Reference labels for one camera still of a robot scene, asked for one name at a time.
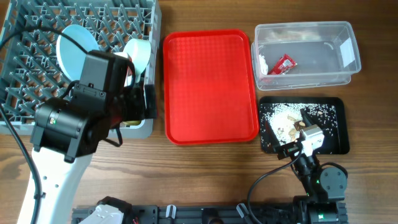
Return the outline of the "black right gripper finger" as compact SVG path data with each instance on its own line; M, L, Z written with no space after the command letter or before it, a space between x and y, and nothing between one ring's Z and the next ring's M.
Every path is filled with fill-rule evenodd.
M268 135L268 144L269 144L268 148L276 149L277 147L280 146L280 142L268 121L265 122L265 127L266 127L266 133Z
M302 115L302 121L305 123L306 127L310 127L315 124L304 108L300 110L300 113Z

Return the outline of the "yellow plastic cup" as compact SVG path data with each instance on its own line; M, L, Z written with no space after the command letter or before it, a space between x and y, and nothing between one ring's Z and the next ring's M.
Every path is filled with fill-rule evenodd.
M125 126L138 126L141 124L141 120L139 121L123 121Z

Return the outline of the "small light blue bowl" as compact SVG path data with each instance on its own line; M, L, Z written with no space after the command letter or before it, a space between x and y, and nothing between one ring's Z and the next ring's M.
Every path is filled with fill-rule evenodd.
M122 57L121 73L125 77L124 87L130 86L132 84L132 70L130 69L128 62L131 62L131 58L126 52L116 52L115 55Z

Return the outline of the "green bowl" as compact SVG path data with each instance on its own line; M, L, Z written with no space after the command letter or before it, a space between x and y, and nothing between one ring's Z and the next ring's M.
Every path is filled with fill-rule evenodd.
M142 39L131 39L125 45L123 52L127 53L132 59L136 76L141 75L150 60L150 42Z

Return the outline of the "large light blue plate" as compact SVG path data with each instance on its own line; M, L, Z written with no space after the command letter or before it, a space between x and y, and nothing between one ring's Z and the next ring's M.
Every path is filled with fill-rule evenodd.
M99 50L99 45L94 36L80 25L70 25L63 32L80 44L87 52ZM56 43L56 56L64 75L70 80L79 80L85 61L85 53L64 36L58 36Z

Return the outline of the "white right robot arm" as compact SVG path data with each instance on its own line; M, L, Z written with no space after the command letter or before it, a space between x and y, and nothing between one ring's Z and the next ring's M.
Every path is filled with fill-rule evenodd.
M347 223L344 204L347 170L321 163L319 154L346 154L348 132L343 106L331 103L264 103L260 106L261 147L289 167L305 195L290 203L264 205L262 223Z

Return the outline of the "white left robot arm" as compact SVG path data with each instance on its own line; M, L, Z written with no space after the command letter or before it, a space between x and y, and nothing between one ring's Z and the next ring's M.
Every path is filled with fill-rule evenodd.
M30 175L18 223L65 223L80 180L100 141L122 122L154 119L155 91L135 78L136 63L125 52L86 54L72 98L53 97L36 110L30 141Z

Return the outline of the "black waste tray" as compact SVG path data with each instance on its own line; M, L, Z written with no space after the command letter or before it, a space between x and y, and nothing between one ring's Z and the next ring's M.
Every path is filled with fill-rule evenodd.
M348 129L346 124L345 107L341 99L337 97L310 97L310 96L265 96L260 99L262 103L315 103L331 104L336 107L336 116L338 121L338 134L340 143L340 153L347 154L350 150Z

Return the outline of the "clear plastic waste bin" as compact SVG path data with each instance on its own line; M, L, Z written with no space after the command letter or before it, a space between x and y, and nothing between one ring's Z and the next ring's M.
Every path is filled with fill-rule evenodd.
M354 30L346 21L259 24L251 53L261 91L345 85L362 69ZM267 75L261 73L259 54L265 56ZM283 74L270 75L284 54L297 65Z

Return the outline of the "grey dishwasher rack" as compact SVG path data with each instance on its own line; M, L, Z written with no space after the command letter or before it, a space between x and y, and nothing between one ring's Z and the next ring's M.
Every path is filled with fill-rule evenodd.
M141 75L146 108L156 112L155 64L162 13L158 1L10 1L1 40L1 105L20 135L31 135L35 110L47 99L62 95L72 81L56 57L57 34L69 25L86 28L106 52L120 52L131 39L151 43L150 61Z

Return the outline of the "food scraps and rice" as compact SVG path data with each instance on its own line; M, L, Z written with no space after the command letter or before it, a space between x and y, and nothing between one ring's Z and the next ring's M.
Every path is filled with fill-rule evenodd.
M300 110L304 108L311 119L318 125L325 136L322 147L316 150L319 154L339 154L340 143L336 107L331 104L315 103L262 103L260 104L261 149L273 154L268 148L268 135L265 122L268 121L275 132L280 145L288 144L300 137L300 130L306 128Z

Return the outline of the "red sauce packet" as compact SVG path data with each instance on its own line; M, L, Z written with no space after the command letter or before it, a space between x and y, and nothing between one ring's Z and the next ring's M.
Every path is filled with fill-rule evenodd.
M280 75L288 72L297 65L296 61L287 54L284 54L269 72L270 75Z

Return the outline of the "red plastic tray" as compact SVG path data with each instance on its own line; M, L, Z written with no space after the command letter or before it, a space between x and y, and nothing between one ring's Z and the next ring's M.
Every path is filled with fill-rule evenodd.
M177 145L253 140L259 132L248 36L174 32L163 44L165 133Z

